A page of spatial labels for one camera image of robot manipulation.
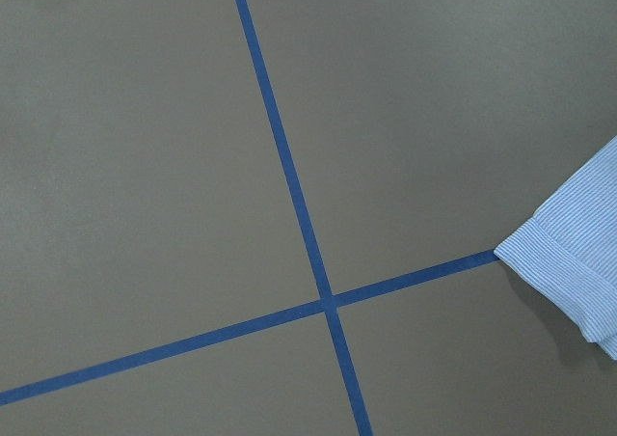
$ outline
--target garment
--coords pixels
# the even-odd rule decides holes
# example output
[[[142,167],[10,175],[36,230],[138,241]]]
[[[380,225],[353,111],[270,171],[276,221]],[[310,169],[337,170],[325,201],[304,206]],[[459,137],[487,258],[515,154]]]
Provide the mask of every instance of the garment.
[[[617,360],[617,137],[495,253]]]

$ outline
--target blue line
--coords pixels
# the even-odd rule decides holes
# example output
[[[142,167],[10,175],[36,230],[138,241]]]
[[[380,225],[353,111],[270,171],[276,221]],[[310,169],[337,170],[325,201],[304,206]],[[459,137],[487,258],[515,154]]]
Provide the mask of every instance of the blue line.
[[[493,250],[483,251],[482,253],[476,253],[475,255],[465,256],[464,258],[418,270],[411,274],[400,275],[376,284],[345,291],[335,296],[335,303],[338,307],[347,306],[408,286],[423,284],[424,282],[438,279],[439,277],[445,277],[447,275],[456,274],[457,272],[473,269],[480,265],[495,262],[496,260],[499,260],[499,258],[495,256]]]
[[[287,186],[289,193],[291,194],[291,201],[293,202],[296,216],[298,218],[298,224],[302,232],[302,237],[305,241],[307,248],[308,259],[310,260],[310,267],[312,269],[315,282],[317,284],[317,290],[319,291],[319,297],[324,305],[324,313],[328,320],[328,327],[330,329],[330,335],[333,339],[335,346],[336,357],[338,358],[338,365],[343,375],[343,381],[349,401],[351,404],[352,412],[356,420],[356,425],[361,436],[370,436],[373,431],[368,419],[368,413],[366,412],[366,406],[360,390],[360,383],[358,382],[358,376],[354,370],[351,354],[347,341],[344,336],[340,319],[338,318],[338,312],[336,311],[336,305],[332,295],[332,289],[330,282],[328,281],[328,275],[326,274],[326,268],[324,266],[319,246],[317,245],[317,239],[315,232],[310,221],[309,210],[307,209],[307,203],[305,201],[302,188],[300,186],[300,180],[298,179],[298,173],[293,164],[293,158],[291,151],[287,143],[284,129],[282,127],[281,115],[277,106],[277,101],[274,97],[274,91],[272,90],[272,84],[268,77],[268,71],[261,54],[261,48],[259,46],[259,40],[257,39],[257,33],[253,25],[253,19],[251,18],[251,12],[249,11],[249,5],[247,0],[235,0],[240,14],[240,20],[242,21],[242,27],[247,39],[247,45],[251,52],[251,58],[253,59],[253,66],[255,67],[255,75],[259,88],[261,89],[261,96],[263,97],[263,103],[268,114],[274,140],[279,151],[279,158],[281,159],[282,169],[287,180]]]
[[[197,335],[185,340],[171,342],[163,346],[154,347],[146,351],[121,357],[113,361],[98,364],[96,366],[82,368],[64,375],[47,378],[29,385],[14,388],[0,393],[0,406],[11,404],[23,399],[44,395],[53,391],[61,390],[69,386],[78,385],[86,381],[102,378],[103,376],[119,373],[131,368],[144,366],[158,362],[173,356],[184,354],[189,351],[201,349],[218,342],[231,340],[249,335],[268,328],[275,327],[293,320],[322,313],[321,301],[313,301],[295,308],[285,309],[277,313],[269,313],[262,317],[236,323],[228,327],[220,328],[212,332]]]

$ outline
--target gray surface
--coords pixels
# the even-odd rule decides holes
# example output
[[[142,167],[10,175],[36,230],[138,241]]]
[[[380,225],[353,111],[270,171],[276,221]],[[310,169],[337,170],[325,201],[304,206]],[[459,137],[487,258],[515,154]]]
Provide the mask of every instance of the gray surface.
[[[615,434],[617,367],[501,263],[340,315],[377,435]]]
[[[357,434],[323,317],[18,402],[3,436]]]
[[[617,134],[615,0],[249,0],[335,291],[494,248]]]
[[[317,298],[233,0],[0,15],[0,389]]]

